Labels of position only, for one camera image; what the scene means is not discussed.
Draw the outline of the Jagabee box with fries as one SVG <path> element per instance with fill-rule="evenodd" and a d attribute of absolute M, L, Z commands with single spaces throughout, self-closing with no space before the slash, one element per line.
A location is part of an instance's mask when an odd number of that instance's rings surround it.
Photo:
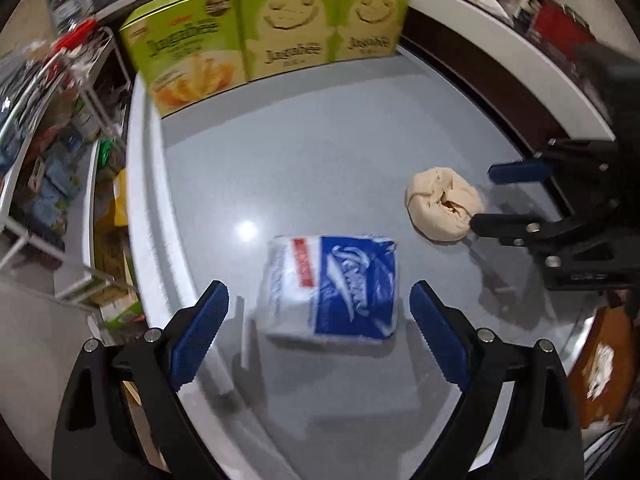
<path fill-rule="evenodd" d="M 247 83 L 238 0 L 153 0 L 120 36 L 160 116 Z"/>

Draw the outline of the middle green Jagabee box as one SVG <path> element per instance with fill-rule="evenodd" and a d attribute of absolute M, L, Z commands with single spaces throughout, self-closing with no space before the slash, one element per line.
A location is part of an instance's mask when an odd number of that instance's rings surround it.
<path fill-rule="evenodd" d="M 251 81 L 331 62 L 338 0 L 239 0 Z"/>

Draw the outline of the right green Jagabee box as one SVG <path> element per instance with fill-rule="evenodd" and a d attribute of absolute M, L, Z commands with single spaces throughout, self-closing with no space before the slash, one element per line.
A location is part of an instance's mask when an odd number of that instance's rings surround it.
<path fill-rule="evenodd" d="M 338 0 L 334 60 L 394 55 L 408 6 L 409 0 Z"/>

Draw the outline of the beige paper napkin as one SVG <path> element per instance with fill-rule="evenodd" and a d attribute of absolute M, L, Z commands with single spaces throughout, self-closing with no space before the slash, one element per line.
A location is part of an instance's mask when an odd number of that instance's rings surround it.
<path fill-rule="evenodd" d="M 485 212 L 476 188 L 447 167 L 412 176 L 405 205 L 412 225 L 436 243 L 463 240 L 470 232 L 471 219 Z"/>

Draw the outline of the red pot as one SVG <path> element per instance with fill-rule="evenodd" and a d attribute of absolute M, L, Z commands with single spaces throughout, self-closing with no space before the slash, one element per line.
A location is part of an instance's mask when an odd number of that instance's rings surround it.
<path fill-rule="evenodd" d="M 593 44 L 589 24 L 566 4 L 544 0 L 527 32 L 529 39 L 550 52 L 576 61 L 576 48 L 583 44 Z"/>

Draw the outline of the blue white tissue pack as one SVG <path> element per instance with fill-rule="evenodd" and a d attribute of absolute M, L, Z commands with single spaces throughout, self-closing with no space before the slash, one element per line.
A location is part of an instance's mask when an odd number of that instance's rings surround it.
<path fill-rule="evenodd" d="M 396 243 L 386 237 L 277 236 L 255 320 L 272 339 L 379 344 L 397 326 Z"/>

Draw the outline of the green jagabee box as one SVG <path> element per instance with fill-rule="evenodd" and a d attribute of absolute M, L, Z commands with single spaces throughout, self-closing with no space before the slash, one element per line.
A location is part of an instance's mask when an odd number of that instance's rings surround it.
<path fill-rule="evenodd" d="M 239 0 L 251 81 L 331 62 L 338 0 Z"/>
<path fill-rule="evenodd" d="M 408 6 L 409 0 L 338 0 L 334 60 L 394 55 Z"/>

